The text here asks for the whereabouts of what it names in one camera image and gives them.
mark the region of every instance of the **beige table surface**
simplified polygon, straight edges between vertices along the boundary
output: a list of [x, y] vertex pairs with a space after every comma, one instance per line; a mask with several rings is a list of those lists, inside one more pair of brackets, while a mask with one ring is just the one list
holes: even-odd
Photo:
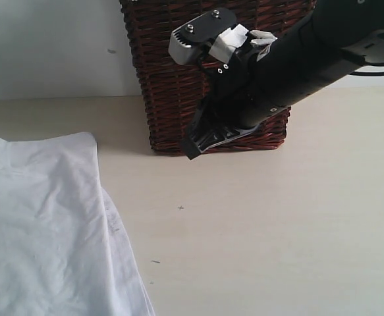
[[139, 97], [0, 102], [6, 140], [79, 131], [158, 315], [384, 315], [384, 88], [301, 102], [277, 151], [193, 162], [152, 154]]

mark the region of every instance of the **screw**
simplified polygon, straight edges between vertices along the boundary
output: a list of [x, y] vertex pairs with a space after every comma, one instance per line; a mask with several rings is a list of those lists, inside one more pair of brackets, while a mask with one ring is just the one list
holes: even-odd
[[186, 26], [186, 31], [187, 31], [187, 32], [189, 32], [189, 33], [193, 33], [193, 29], [194, 29], [193, 25], [191, 25], [191, 24], [187, 24], [187, 26]]
[[214, 11], [212, 11], [212, 16], [213, 16], [214, 18], [219, 18], [219, 11], [218, 11], [218, 10], [214, 10]]

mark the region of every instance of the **white towel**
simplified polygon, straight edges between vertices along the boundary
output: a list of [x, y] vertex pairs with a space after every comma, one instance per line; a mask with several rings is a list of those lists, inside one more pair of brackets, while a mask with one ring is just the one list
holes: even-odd
[[88, 133], [0, 139], [0, 315], [154, 315]]

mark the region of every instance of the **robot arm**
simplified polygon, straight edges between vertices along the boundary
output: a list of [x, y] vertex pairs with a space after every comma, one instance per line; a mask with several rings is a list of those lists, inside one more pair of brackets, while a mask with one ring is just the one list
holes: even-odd
[[[169, 52], [180, 64], [201, 61], [218, 36], [237, 26], [227, 9], [173, 32]], [[251, 134], [269, 117], [366, 65], [384, 66], [384, 0], [318, 0], [316, 8], [260, 58], [255, 38], [223, 57], [223, 69], [205, 71], [210, 93], [200, 102], [181, 143], [190, 159]]]

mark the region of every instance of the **brown wicker basket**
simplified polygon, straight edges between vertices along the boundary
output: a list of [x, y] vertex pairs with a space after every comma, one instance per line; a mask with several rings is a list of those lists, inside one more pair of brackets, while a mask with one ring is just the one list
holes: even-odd
[[[248, 29], [280, 36], [313, 9], [315, 0], [120, 0], [120, 3], [145, 100], [151, 147], [156, 153], [179, 155], [178, 143], [198, 101], [207, 92], [207, 83], [198, 67], [179, 66], [170, 58], [171, 32], [208, 10], [226, 7]], [[289, 115], [289, 110], [283, 111], [251, 136], [209, 152], [276, 149], [286, 137]]]

